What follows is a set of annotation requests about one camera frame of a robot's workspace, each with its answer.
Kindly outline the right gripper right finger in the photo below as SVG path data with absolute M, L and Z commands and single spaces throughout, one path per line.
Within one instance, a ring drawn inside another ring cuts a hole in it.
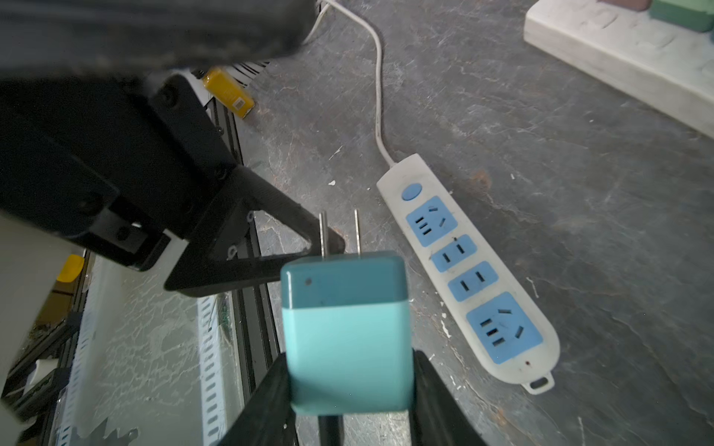
M 486 446 L 427 355 L 414 350 L 415 390 L 409 409 L 412 445 Z

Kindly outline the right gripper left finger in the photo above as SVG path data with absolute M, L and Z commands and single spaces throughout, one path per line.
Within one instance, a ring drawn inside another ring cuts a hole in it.
M 286 354 L 281 353 L 251 395 L 219 446 L 294 445 L 295 412 L 290 402 Z

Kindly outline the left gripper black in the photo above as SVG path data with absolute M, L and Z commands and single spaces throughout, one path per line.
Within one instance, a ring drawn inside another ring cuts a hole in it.
M 180 75 L 1 83 L 2 212 L 136 271 L 150 269 L 171 236 L 192 232 L 169 292 L 207 297 L 276 282 L 287 263 L 321 254 L 318 217 L 236 165 Z M 308 247 L 262 256 L 257 212 Z

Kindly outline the white blue power strip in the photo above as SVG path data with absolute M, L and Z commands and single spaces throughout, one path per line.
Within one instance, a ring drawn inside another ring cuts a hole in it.
M 377 189 L 483 369 L 532 395 L 552 390 L 553 325 L 424 160 L 392 165 Z

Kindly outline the light teal charger plug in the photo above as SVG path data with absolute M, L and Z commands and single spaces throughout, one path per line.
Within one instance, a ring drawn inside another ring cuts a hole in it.
M 415 372 L 405 262 L 394 252 L 317 256 L 281 271 L 291 405 L 302 416 L 402 412 Z

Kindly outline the white multicolour power strip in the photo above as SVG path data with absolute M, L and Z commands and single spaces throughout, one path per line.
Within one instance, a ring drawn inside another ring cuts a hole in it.
M 526 43 L 711 137 L 713 43 L 704 33 L 598 1 L 538 1 Z

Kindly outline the green charger plug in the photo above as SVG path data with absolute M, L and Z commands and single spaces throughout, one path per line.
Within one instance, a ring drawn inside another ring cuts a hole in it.
M 650 16 L 697 33 L 713 30 L 713 2 L 710 0 L 653 0 Z

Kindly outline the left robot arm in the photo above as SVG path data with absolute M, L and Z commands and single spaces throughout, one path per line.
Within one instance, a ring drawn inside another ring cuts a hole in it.
M 318 220 L 243 167 L 184 69 L 296 52 L 312 1 L 5 1 L 1 215 L 147 271 L 187 248 L 165 288 L 205 297 L 276 282 L 297 254 L 232 247 L 265 212 L 320 252 Z

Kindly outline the yellow bottle black cap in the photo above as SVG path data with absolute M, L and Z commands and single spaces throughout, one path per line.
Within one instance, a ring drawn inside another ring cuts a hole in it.
M 209 69 L 201 75 L 204 88 L 211 93 L 217 101 L 227 107 L 241 119 L 245 119 L 255 108 L 255 101 L 223 68 Z

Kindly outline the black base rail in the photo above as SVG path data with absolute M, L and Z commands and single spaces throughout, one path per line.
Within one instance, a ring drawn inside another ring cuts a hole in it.
M 243 165 L 235 115 L 217 100 L 210 100 L 206 110 L 238 165 Z M 229 308 L 237 347 L 240 390 L 243 401 L 248 401 L 280 355 L 267 284 L 232 291 Z

